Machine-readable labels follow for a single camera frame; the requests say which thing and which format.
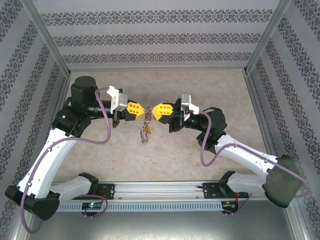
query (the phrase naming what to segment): metal frame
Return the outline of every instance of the metal frame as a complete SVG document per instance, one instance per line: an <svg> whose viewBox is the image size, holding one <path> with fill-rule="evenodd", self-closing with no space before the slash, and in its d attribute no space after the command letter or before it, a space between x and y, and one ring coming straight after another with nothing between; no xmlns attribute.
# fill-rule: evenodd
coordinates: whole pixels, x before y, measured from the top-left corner
<svg viewBox="0 0 320 240"><path fill-rule="evenodd" d="M113 67L113 68L79 68L71 69L71 73L92 73L92 72L128 72L128 71L181 71L181 70L227 70L243 69L243 67L232 66L190 66L190 67Z"/></svg>
<svg viewBox="0 0 320 240"><path fill-rule="evenodd" d="M24 215L25 222L30 226L30 223L32 221L33 215L30 212L26 212ZM21 219L20 219L20 211L19 208L16 208L16 211L12 217L11 222L11 231L8 234L7 239L8 240L25 240L27 239L28 233L24 229L24 226L22 225Z"/></svg>
<svg viewBox="0 0 320 240"><path fill-rule="evenodd" d="M290 3L291 3L291 0L279 1L278 6L275 8L274 13L270 18L270 21L268 22L262 36L260 37L245 67L248 73L250 73L254 68L256 62L258 61L261 53L263 52L265 46L267 45L269 39L271 38L271 35L277 28L278 23L280 22L282 16L284 15Z"/></svg>
<svg viewBox="0 0 320 240"><path fill-rule="evenodd" d="M113 200L108 202L143 203L143 202L212 202L234 201L234 198L205 199L204 190L198 188L203 183L217 183L218 181L129 181L129 182L100 182L114 184ZM267 200L265 196L254 196L252 199Z"/></svg>
<svg viewBox="0 0 320 240"><path fill-rule="evenodd" d="M261 106L259 104L258 96L256 91L253 88L253 81L250 76L250 73L247 71L243 71L243 77L246 82L248 92L250 95L250 99L252 102L253 110L256 115L256 119L261 131L262 139L265 144L266 152L271 155L275 155L276 151L273 147L272 140L267 128L267 123L264 118ZM298 200L295 198L290 203L289 207L286 209L286 213L288 219L291 224L292 232L296 240L310 240L310 235L308 232L308 228L303 218L300 205Z"/></svg>
<svg viewBox="0 0 320 240"><path fill-rule="evenodd" d="M47 45L48 49L50 50L51 54L53 55L56 63L58 64L59 68L62 70L63 75L66 76L70 70L67 66L67 63L61 54L55 40L51 36L44 20L42 19L38 9L36 8L33 0L21 0L23 7L25 8L26 12L28 13L29 17L31 18L33 24L35 25L36 29L40 33L44 43Z"/></svg>
<svg viewBox="0 0 320 240"><path fill-rule="evenodd" d="M64 80L64 83L63 83L63 86L61 89L61 94L58 99L57 108L55 110L56 112L54 113L54 115L56 115L57 112L63 108L63 105L65 103L65 100L66 100L67 94L68 94L68 89L69 89L69 85L70 85L70 81L71 81L71 75L72 75L72 73L68 73L66 75L66 79Z"/></svg>

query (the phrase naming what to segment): perforated metal strip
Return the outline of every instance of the perforated metal strip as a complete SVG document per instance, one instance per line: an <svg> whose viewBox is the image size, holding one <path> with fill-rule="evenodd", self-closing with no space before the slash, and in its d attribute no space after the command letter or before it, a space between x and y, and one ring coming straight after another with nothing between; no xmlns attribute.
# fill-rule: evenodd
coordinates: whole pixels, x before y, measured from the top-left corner
<svg viewBox="0 0 320 240"><path fill-rule="evenodd" d="M82 202L67 202L57 212L81 212ZM109 202L108 212L204 212L222 211L221 201L188 202Z"/></svg>

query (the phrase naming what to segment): small metal part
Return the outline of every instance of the small metal part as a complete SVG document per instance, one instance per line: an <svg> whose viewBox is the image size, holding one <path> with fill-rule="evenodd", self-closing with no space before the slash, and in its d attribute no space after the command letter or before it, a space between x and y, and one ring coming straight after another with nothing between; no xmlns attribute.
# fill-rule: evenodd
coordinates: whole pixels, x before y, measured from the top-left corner
<svg viewBox="0 0 320 240"><path fill-rule="evenodd" d="M151 134L150 130L150 121L153 119L152 110L150 107L147 107L144 114L144 120L141 124L138 125L140 129L140 138L143 144L147 144L149 141L149 135Z"/></svg>
<svg viewBox="0 0 320 240"><path fill-rule="evenodd" d="M127 108L128 96L123 94L116 89L114 86L109 86L109 89L106 91L111 96L111 107L110 110L113 113L114 111L122 112Z"/></svg>
<svg viewBox="0 0 320 240"><path fill-rule="evenodd" d="M127 108L128 104L128 96L123 94L122 92L119 93L119 101L118 106L115 108L116 111L122 112Z"/></svg>
<svg viewBox="0 0 320 240"><path fill-rule="evenodd" d="M190 117L190 113L199 114L199 107L191 103L191 96L188 93L181 94L181 109L183 118L186 121Z"/></svg>

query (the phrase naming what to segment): black plastic cover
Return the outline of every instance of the black plastic cover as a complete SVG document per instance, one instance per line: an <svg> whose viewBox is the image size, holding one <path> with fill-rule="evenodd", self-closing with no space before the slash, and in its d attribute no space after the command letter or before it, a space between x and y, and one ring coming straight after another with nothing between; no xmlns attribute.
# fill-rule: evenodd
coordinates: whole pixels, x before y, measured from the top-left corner
<svg viewBox="0 0 320 240"><path fill-rule="evenodd" d="M97 100L95 95L97 89L96 80L93 77L77 77L71 85L72 109L80 113L86 113L87 105L92 105Z"/></svg>
<svg viewBox="0 0 320 240"><path fill-rule="evenodd" d="M170 105L173 108L173 111L170 115L162 115L158 120L162 124L168 124L171 121L171 119L175 116L175 111L174 111L175 105L173 103L166 103L166 102L163 102L162 104Z"/></svg>
<svg viewBox="0 0 320 240"><path fill-rule="evenodd" d="M104 106L104 110L108 116L108 118L114 118L114 114L111 113L110 107L111 107L111 101L110 100L101 100L101 102L103 103ZM104 114L102 113L102 109L98 103L98 101L96 101L93 104L88 104L86 106L86 113L90 116L90 117L94 117L94 118L103 118Z"/></svg>
<svg viewBox="0 0 320 240"><path fill-rule="evenodd" d="M300 175L295 161L289 156L282 155L277 161L279 165ZM262 185L265 196L275 205L287 208L302 186L302 182L276 166L267 172L265 184Z"/></svg>
<svg viewBox="0 0 320 240"><path fill-rule="evenodd" d="M226 123L225 115L219 108L214 108L213 110L214 111L207 112L207 114L211 118L211 128L210 128L207 141L205 142L204 150L209 151L213 154L216 154L215 145L218 143L218 140L219 138L221 138L221 136L226 135L226 133L224 132L224 129L227 127L227 123ZM198 129L202 131L202 133L200 133L196 137L200 146L202 146L202 143L204 141L207 128L208 128L207 118L205 117L205 120L200 119Z"/></svg>
<svg viewBox="0 0 320 240"><path fill-rule="evenodd" d="M13 185L8 186L4 194L20 206L23 193L18 187ZM24 202L24 209L43 221L46 221L57 211L60 204L59 196L59 193L48 194L46 198L32 198L27 195Z"/></svg>
<svg viewBox="0 0 320 240"><path fill-rule="evenodd" d="M79 113L72 106L67 106L56 113L52 128L64 131L66 136L73 135L79 138L90 124L89 115Z"/></svg>
<svg viewBox="0 0 320 240"><path fill-rule="evenodd" d="M173 117L169 121L169 133L179 132L183 128L184 118L181 111L181 98L178 98L173 107Z"/></svg>

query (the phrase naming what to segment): patterned wallpaper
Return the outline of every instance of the patterned wallpaper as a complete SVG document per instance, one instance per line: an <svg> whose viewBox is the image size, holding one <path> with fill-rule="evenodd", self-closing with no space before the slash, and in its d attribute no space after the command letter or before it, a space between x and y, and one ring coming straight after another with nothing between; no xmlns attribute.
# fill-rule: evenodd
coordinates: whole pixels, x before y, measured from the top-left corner
<svg viewBox="0 0 320 240"><path fill-rule="evenodd" d="M320 8L290 3L251 73L273 147L295 159L312 192L300 205L312 239L320 239Z"/></svg>
<svg viewBox="0 0 320 240"><path fill-rule="evenodd" d="M245 67L278 2L34 1L71 70Z"/></svg>
<svg viewBox="0 0 320 240"><path fill-rule="evenodd" d="M19 0L0 2L0 239L16 206L4 192L36 160L65 77Z"/></svg>

